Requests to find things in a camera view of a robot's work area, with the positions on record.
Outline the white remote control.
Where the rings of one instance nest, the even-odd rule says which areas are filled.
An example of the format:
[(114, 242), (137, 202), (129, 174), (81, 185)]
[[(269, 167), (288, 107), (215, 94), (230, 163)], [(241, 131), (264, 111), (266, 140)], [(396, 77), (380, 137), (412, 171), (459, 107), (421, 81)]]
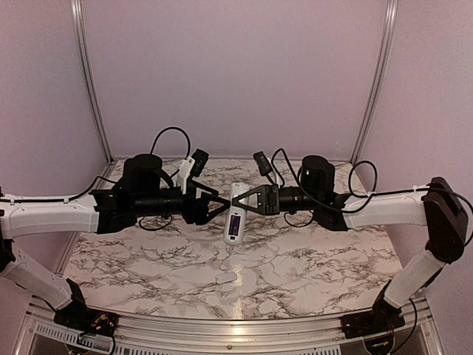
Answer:
[(245, 229), (245, 222), (247, 211), (237, 207), (232, 200), (250, 189), (246, 183), (232, 183), (230, 190), (231, 206), (228, 209), (228, 214), (225, 221), (223, 241), (230, 245), (236, 246), (242, 243)]

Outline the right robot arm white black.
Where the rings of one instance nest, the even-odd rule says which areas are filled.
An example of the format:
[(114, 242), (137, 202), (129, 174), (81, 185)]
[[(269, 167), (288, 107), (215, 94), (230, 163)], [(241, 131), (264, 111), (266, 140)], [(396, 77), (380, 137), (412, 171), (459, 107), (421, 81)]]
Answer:
[(467, 201), (442, 177), (398, 191), (338, 194), (334, 165), (318, 155), (304, 157), (293, 177), (295, 186), (271, 182), (250, 189), (244, 183), (232, 184), (224, 241), (242, 242), (247, 212), (272, 216), (309, 211), (311, 220), (329, 231), (400, 224), (427, 227), (424, 249), (384, 286), (367, 313), (366, 324), (373, 331), (384, 330), (409, 298), (428, 286), (445, 265), (459, 260), (472, 241), (467, 232), (469, 213), (463, 208)]

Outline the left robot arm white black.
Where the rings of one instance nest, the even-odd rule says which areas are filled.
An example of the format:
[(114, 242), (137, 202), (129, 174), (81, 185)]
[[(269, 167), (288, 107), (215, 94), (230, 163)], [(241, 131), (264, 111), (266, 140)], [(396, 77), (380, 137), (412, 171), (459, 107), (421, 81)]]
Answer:
[(46, 301), (78, 329), (93, 323), (79, 286), (52, 273), (14, 246), (16, 237), (49, 232), (113, 234), (142, 217), (181, 216), (188, 224), (205, 225), (225, 212), (229, 200), (195, 181), (208, 156), (197, 150), (187, 157), (176, 178), (163, 170), (151, 153), (129, 158), (121, 178), (110, 189), (95, 189), (72, 197), (1, 199), (1, 277)]

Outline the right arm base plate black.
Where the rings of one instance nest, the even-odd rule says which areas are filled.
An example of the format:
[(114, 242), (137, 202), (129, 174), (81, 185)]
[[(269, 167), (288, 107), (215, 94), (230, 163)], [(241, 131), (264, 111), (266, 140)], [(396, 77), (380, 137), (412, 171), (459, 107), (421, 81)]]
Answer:
[(404, 317), (399, 312), (389, 314), (386, 311), (371, 310), (344, 315), (341, 318), (341, 329), (347, 339), (393, 331), (405, 324)]

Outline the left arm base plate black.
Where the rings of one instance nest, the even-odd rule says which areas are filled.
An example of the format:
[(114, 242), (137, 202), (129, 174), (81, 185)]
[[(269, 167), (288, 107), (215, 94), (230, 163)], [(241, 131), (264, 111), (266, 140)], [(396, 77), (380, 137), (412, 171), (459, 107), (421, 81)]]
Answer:
[(118, 323), (118, 315), (90, 308), (79, 285), (71, 279), (66, 279), (66, 282), (71, 289), (71, 302), (61, 309), (55, 309), (54, 322), (85, 334), (112, 337)]

